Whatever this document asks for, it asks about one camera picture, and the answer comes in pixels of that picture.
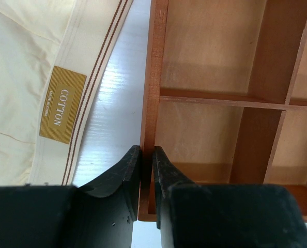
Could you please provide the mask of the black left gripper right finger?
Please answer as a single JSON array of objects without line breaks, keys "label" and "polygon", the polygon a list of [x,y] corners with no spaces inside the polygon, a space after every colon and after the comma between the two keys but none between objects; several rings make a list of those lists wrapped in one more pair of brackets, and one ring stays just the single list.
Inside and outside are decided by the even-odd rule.
[{"label": "black left gripper right finger", "polygon": [[307,247],[301,209],[284,187],[199,185],[161,147],[152,167],[163,247]]}]

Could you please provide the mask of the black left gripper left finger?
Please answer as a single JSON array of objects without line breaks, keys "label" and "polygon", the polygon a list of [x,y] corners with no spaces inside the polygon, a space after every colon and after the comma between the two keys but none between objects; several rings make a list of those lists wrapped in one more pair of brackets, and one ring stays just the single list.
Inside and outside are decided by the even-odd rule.
[{"label": "black left gripper left finger", "polygon": [[81,187],[0,187],[0,247],[130,247],[141,151]]}]

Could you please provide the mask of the orange compartment tray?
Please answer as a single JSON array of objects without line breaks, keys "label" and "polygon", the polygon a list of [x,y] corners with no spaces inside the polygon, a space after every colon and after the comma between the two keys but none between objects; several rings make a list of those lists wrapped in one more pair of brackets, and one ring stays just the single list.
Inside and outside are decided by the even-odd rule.
[{"label": "orange compartment tray", "polygon": [[157,146],[199,184],[283,185],[307,221],[307,1],[152,1],[141,221]]}]

